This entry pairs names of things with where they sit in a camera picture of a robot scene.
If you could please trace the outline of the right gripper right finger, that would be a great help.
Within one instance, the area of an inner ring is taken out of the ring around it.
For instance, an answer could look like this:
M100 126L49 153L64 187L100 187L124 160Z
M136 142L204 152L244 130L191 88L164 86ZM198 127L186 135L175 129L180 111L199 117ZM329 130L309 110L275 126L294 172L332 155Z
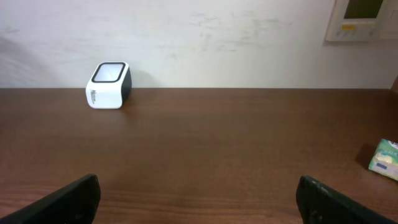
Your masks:
M304 224L397 224L308 175L299 180L296 203Z

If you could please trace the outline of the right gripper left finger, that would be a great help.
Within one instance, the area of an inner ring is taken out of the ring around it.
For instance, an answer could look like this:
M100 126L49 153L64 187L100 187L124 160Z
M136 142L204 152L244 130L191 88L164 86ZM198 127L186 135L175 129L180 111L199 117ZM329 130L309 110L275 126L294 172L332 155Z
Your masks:
M101 199L98 178L88 174L1 218L1 224L92 224Z

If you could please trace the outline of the green tissue pack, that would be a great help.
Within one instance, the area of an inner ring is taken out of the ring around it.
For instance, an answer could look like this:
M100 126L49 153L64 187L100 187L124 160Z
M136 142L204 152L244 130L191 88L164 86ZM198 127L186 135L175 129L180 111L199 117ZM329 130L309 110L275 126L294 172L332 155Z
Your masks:
M397 143L382 139L374 152L368 169L390 179L397 180Z

